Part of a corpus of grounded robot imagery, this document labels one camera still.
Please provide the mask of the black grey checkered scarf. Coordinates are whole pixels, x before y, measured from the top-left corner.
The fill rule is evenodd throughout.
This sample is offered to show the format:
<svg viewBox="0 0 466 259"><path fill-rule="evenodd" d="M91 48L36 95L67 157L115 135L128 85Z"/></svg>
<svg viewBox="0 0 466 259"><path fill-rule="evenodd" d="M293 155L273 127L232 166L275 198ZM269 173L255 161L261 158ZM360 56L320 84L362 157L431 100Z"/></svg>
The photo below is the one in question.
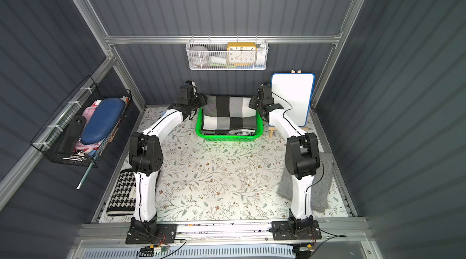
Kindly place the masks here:
<svg viewBox="0 0 466 259"><path fill-rule="evenodd" d="M256 110L249 108L251 98L207 96L201 130L257 130Z"/></svg>

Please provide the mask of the smiley face knitted scarf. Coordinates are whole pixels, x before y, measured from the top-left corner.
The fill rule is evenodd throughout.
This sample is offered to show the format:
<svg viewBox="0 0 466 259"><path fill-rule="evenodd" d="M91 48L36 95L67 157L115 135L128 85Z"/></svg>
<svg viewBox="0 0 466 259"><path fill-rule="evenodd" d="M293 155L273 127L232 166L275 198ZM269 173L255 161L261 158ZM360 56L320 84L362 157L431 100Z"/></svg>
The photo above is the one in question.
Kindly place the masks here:
<svg viewBox="0 0 466 259"><path fill-rule="evenodd" d="M225 136L254 136L255 130L241 129L241 130L201 130L203 135L225 135Z"/></svg>

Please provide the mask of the grey felt scarf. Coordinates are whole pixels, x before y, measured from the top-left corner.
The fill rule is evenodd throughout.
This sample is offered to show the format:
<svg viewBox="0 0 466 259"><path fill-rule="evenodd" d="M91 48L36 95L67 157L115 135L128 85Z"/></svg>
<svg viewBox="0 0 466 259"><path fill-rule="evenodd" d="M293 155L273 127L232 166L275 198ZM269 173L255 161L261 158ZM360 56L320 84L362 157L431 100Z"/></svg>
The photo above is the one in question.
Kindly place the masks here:
<svg viewBox="0 0 466 259"><path fill-rule="evenodd" d="M328 209L328 193L333 180L333 156L330 153L322 152L319 155L321 165L314 176L314 186L311 187L310 206L314 212L324 213ZM292 176L286 168L283 169L277 195L292 200Z"/></svg>

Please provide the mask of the black white houndstooth scarf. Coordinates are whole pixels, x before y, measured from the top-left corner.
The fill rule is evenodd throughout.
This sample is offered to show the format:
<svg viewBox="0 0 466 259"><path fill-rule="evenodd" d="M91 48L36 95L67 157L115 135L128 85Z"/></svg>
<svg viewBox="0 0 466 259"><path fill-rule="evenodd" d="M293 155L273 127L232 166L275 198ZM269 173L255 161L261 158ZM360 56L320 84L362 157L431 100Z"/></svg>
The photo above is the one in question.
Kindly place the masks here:
<svg viewBox="0 0 466 259"><path fill-rule="evenodd" d="M136 202L134 172L131 169L122 170L116 182L106 214L110 217L133 215Z"/></svg>

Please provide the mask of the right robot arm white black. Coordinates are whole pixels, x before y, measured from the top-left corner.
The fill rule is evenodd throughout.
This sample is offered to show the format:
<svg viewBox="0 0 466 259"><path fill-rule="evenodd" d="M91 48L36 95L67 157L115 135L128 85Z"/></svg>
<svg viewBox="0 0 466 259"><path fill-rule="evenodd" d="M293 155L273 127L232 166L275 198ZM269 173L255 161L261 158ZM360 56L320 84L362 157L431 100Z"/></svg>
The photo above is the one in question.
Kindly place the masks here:
<svg viewBox="0 0 466 259"><path fill-rule="evenodd" d="M285 166L291 175L292 202L289 224L295 230L313 225L311 188L320 168L319 147L316 134L307 133L287 116L283 106L273 98L270 83L263 83L249 107L258 111L261 118L279 130L286 140Z"/></svg>

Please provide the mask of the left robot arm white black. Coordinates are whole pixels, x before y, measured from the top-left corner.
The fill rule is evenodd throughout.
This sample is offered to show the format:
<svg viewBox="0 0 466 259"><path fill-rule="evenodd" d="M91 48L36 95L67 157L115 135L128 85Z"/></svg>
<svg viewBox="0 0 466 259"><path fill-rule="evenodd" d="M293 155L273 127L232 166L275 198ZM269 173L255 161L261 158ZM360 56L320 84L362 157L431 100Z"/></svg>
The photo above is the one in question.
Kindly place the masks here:
<svg viewBox="0 0 466 259"><path fill-rule="evenodd" d="M195 82L186 81L177 100L165 114L142 132L130 137L129 163L135 176L136 202L134 217L142 223L152 221L157 214L155 187L164 156L163 140L186 119L207 104L207 97L197 91Z"/></svg>

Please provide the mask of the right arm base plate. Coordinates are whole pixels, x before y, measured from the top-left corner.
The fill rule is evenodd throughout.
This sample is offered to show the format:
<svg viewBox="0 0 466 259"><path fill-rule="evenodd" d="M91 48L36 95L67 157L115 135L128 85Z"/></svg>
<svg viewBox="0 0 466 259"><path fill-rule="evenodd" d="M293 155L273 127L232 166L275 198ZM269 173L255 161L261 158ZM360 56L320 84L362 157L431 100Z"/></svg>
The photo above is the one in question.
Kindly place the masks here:
<svg viewBox="0 0 466 259"><path fill-rule="evenodd" d="M268 229L272 233L275 241L286 240L306 240L316 241L322 238L322 234L317 230L319 226L316 220L294 220L273 221Z"/></svg>

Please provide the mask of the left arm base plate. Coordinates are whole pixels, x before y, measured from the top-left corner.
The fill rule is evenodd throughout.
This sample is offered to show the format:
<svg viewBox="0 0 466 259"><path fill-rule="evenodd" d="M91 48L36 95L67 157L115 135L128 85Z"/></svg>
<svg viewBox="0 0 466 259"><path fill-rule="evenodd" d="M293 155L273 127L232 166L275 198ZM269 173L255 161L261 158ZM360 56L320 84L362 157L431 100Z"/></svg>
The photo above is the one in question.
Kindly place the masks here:
<svg viewBox="0 0 466 259"><path fill-rule="evenodd" d="M132 218L125 244L171 244L175 242L177 227L177 224L159 224L156 219L141 222Z"/></svg>

